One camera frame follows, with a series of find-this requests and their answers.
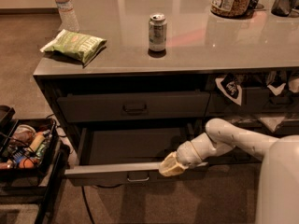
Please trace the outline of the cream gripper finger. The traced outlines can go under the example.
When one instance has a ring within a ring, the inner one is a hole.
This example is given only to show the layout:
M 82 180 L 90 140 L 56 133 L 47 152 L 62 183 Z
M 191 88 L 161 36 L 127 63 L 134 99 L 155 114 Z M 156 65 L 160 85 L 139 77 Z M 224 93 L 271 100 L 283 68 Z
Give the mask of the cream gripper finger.
M 178 161 L 177 152 L 171 152 L 159 165 L 159 173 L 163 176 L 181 175 L 187 167 Z

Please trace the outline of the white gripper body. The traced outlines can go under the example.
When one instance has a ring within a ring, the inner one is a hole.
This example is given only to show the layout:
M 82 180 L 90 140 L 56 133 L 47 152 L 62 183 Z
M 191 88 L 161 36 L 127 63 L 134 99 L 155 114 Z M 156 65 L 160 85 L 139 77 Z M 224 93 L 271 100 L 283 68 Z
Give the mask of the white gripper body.
M 186 168 L 195 168 L 203 162 L 191 141 L 181 144 L 177 149 L 176 156 L 178 162 Z

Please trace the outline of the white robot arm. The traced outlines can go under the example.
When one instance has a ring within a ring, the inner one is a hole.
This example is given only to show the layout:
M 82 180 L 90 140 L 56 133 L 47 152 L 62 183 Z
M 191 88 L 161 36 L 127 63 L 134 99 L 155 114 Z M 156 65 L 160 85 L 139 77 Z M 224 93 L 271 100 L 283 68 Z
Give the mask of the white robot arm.
M 181 175 L 235 147 L 262 162 L 255 224 L 299 224 L 298 135 L 276 138 L 238 128 L 224 119 L 211 119 L 203 133 L 164 158 L 159 173 Z

